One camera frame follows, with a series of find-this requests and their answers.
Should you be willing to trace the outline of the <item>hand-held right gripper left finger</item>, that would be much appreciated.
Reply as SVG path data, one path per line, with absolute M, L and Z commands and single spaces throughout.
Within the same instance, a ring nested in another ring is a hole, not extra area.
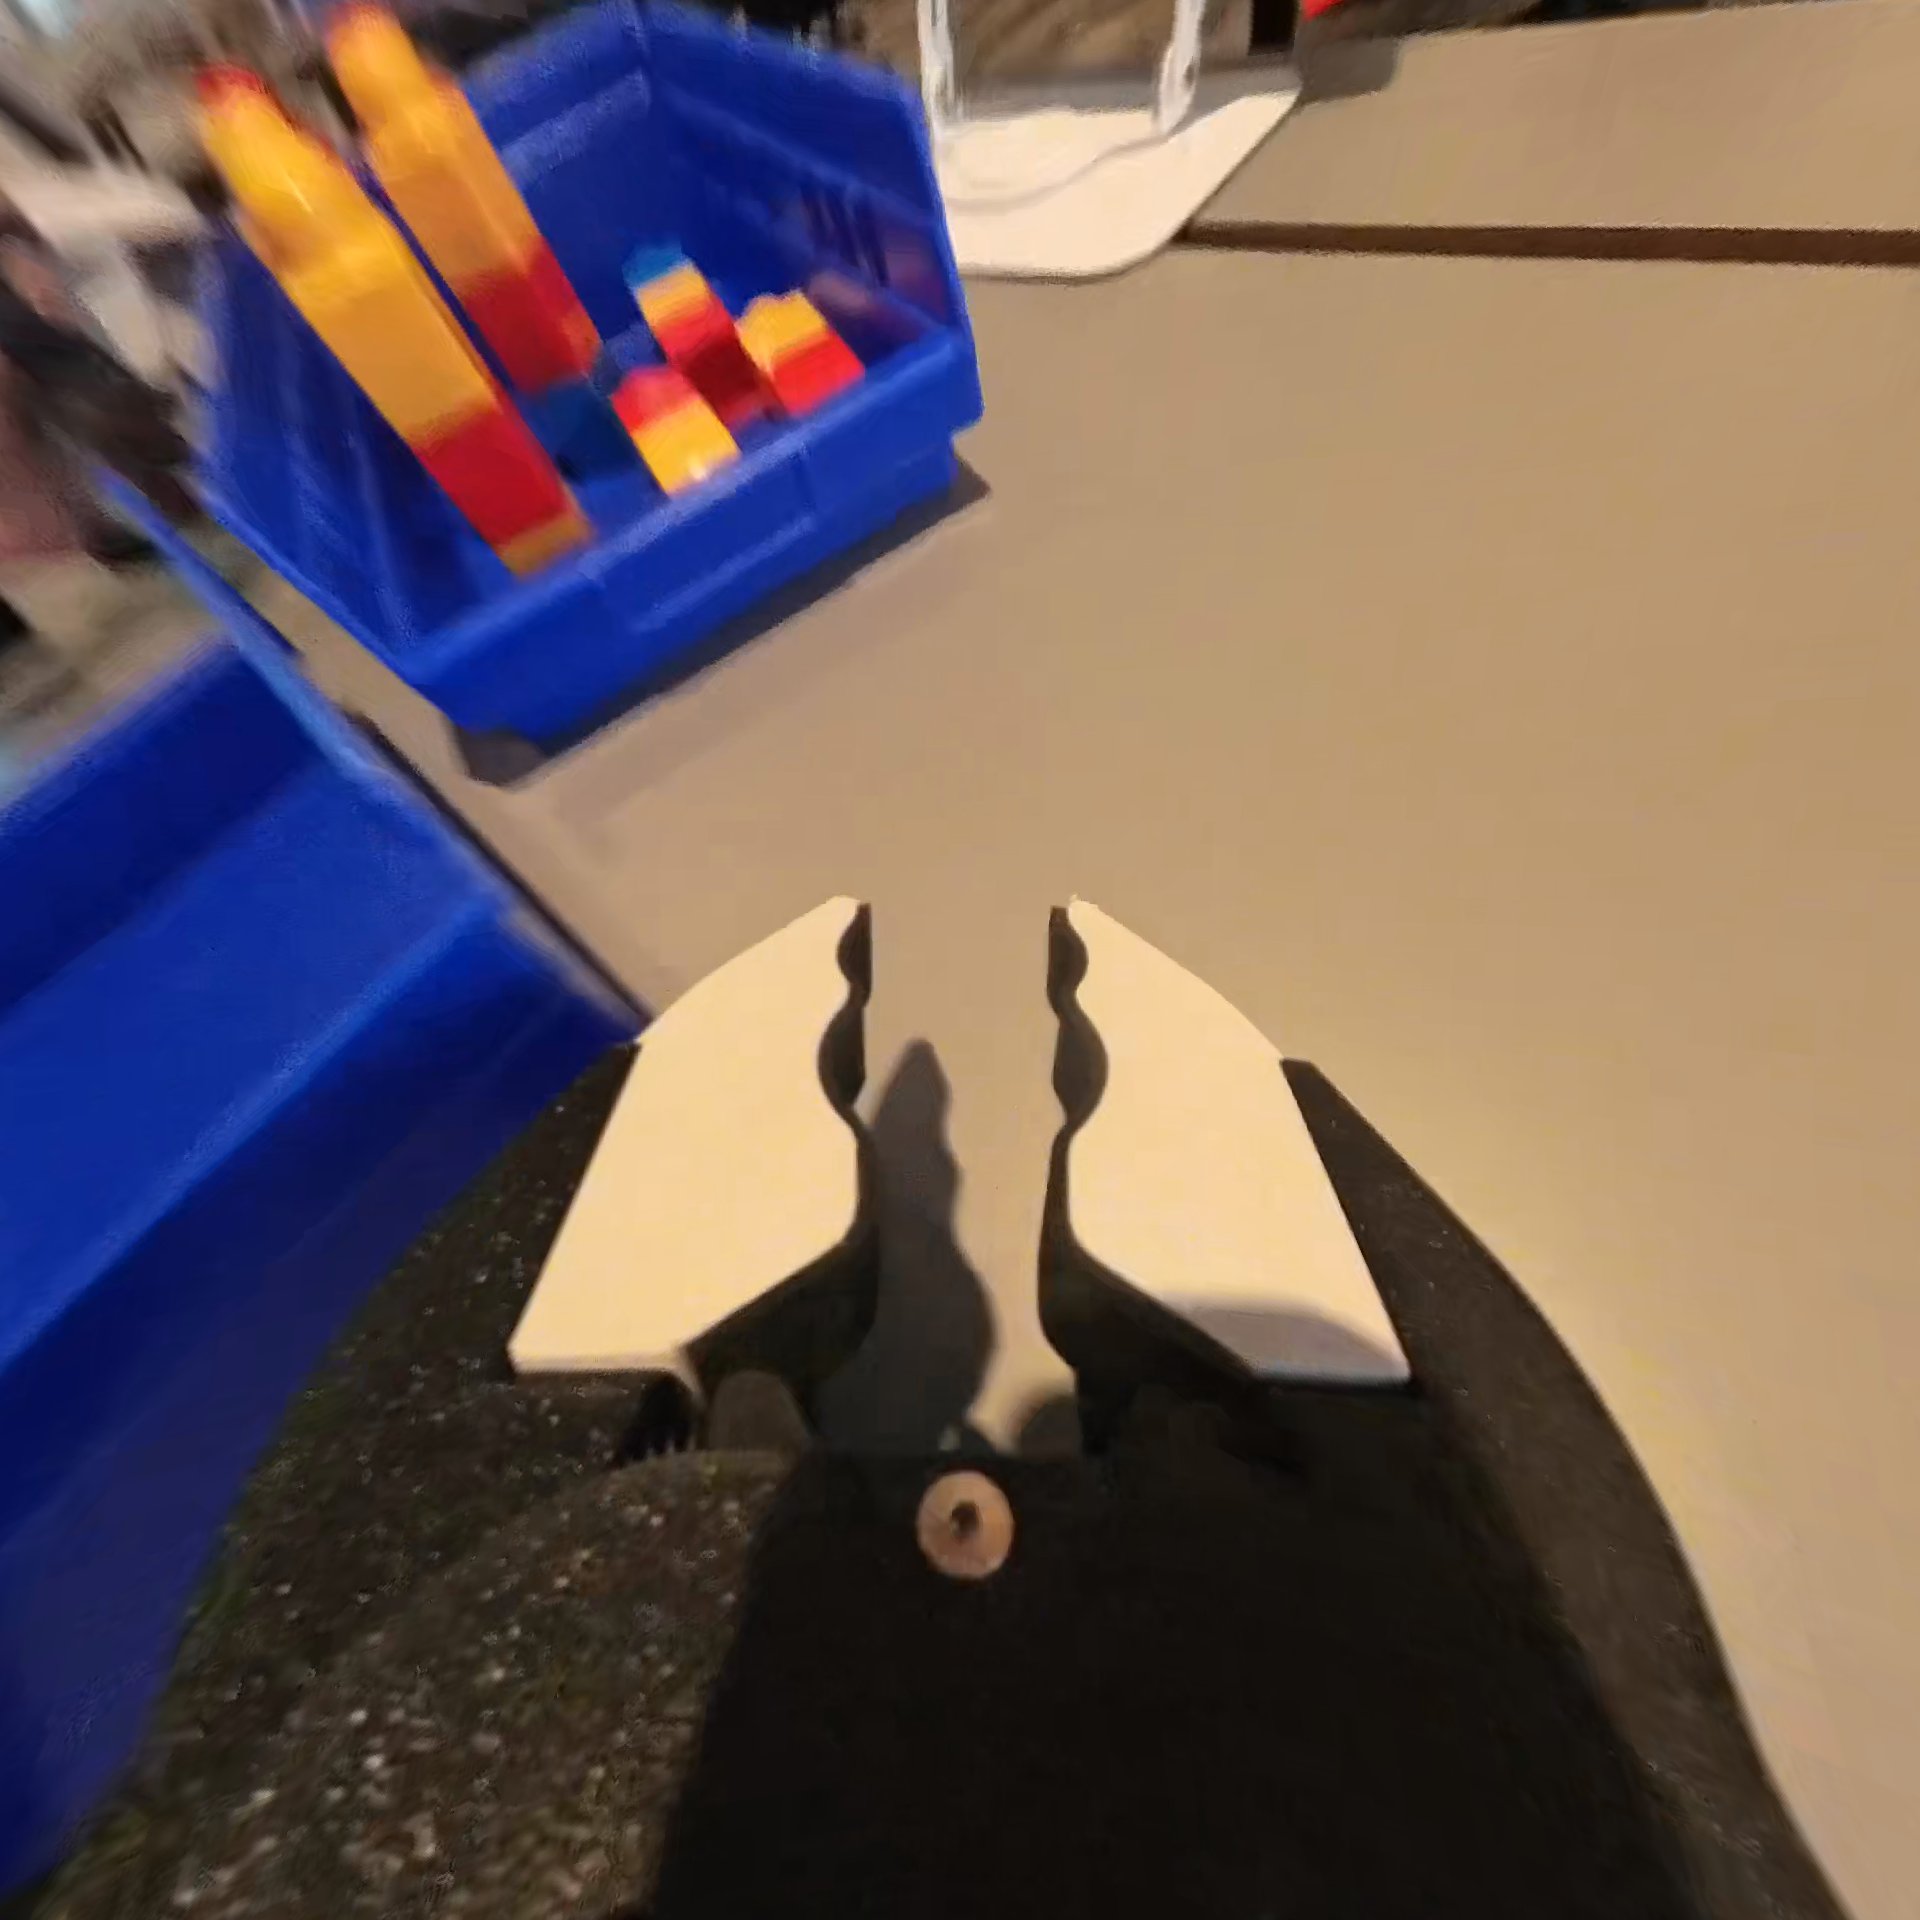
M 671 1004 L 507 1341 L 519 1380 L 774 1375 L 817 1410 L 880 1293 L 873 911 L 832 897 Z

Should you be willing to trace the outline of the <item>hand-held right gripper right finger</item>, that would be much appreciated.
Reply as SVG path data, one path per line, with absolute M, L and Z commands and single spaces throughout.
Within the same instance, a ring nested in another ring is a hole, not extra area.
M 1140 1396 L 1232 1415 L 1402 1402 L 1412 1364 L 1283 1050 L 1107 908 L 1048 916 L 1039 1302 L 1086 1449 Z

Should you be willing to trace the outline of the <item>blue plastic bin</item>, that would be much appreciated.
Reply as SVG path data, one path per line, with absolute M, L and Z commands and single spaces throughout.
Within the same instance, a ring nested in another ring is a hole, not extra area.
M 948 490 L 975 331 L 914 91 L 671 5 L 576 6 L 467 75 L 615 370 L 657 358 L 625 270 L 682 246 L 732 313 L 803 292 L 862 380 L 665 495 L 584 478 L 594 546 L 514 579 L 232 230 L 201 259 L 212 517 L 467 731 L 588 727 L 711 634 Z

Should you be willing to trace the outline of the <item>pile of mega block stacks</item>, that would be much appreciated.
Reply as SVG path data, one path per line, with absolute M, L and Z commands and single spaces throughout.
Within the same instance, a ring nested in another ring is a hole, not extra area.
M 551 399 L 598 398 L 609 339 L 464 83 L 582 6 L 598 5 L 519 5 L 513 33 L 497 30 L 487 55 L 449 77 L 430 52 L 449 37 L 436 15 L 342 5 L 348 27 L 395 46 L 378 63 L 393 69 L 392 84 L 375 83 L 375 95 L 342 77 L 374 161 L 342 155 L 244 67 L 212 69 L 199 84 L 199 129 L 233 233 L 519 581 L 598 541 L 543 425 L 554 421 Z M 692 10 L 736 26 L 728 11 Z M 756 15 L 736 27 L 767 33 Z M 418 34 L 430 50 L 417 47 Z M 862 62 L 836 37 L 785 37 Z

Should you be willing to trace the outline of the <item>nested blue plastic bins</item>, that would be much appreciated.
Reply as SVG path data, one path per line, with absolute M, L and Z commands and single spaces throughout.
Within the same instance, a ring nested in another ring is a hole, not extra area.
M 3 1874 L 131 1759 L 273 1429 L 638 1010 L 299 675 L 209 641 L 3 835 Z

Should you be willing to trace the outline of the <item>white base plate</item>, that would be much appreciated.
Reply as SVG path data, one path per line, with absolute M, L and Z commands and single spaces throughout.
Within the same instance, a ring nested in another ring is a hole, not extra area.
M 1102 282 L 1162 254 L 1304 95 L 1290 62 L 1207 71 L 1178 129 L 1140 75 L 1011 84 L 931 132 L 969 282 Z

